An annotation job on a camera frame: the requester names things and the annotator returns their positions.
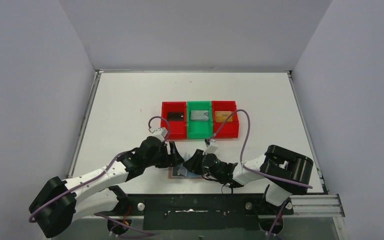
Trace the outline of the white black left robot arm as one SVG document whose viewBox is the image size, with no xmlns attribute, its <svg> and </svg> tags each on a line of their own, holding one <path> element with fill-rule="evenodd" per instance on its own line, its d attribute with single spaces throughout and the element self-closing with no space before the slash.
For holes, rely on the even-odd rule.
<svg viewBox="0 0 384 240">
<path fill-rule="evenodd" d="M 47 238 L 56 237 L 76 220 L 125 209 L 128 196 L 120 184 L 142 175 L 146 168 L 177 167 L 184 161 L 175 142 L 149 136 L 102 168 L 64 180 L 49 179 L 30 204 L 28 221 L 38 224 Z"/>
</svg>

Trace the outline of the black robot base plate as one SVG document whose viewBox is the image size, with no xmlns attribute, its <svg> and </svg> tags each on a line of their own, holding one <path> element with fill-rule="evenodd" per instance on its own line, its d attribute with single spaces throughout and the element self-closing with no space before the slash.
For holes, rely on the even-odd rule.
<svg viewBox="0 0 384 240">
<path fill-rule="evenodd" d="M 268 203 L 261 193 L 130 194 L 104 212 L 117 219 L 139 219 L 146 231 L 268 230 L 277 214 L 293 213 L 292 207 Z"/>
</svg>

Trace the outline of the green plastic bin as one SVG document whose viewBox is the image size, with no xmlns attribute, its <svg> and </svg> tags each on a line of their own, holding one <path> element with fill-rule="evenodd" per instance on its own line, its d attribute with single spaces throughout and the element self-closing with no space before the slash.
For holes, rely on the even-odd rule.
<svg viewBox="0 0 384 240">
<path fill-rule="evenodd" d="M 187 101 L 186 102 L 186 126 L 187 138 L 192 140 L 205 139 L 213 134 L 213 116 L 211 101 Z M 209 120 L 194 121 L 190 120 L 190 111 L 206 110 L 209 111 Z"/>
</svg>

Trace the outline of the tan leather card holder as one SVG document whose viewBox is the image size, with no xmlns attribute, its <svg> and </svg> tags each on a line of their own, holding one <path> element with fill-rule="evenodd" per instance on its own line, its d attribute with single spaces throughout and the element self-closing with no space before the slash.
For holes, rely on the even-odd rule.
<svg viewBox="0 0 384 240">
<path fill-rule="evenodd" d="M 168 169 L 168 179 L 200 179 L 201 176 L 188 171 L 182 164 Z"/>
</svg>

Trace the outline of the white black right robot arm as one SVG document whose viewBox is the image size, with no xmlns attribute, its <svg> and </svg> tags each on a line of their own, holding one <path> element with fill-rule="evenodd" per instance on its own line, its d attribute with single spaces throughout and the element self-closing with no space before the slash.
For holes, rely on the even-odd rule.
<svg viewBox="0 0 384 240">
<path fill-rule="evenodd" d="M 278 145 L 269 145 L 264 155 L 240 163 L 223 162 L 215 153 L 198 149 L 183 163 L 189 172 L 230 188 L 268 179 L 264 198 L 277 207 L 292 195 L 307 194 L 313 165 L 311 158 Z"/>
</svg>

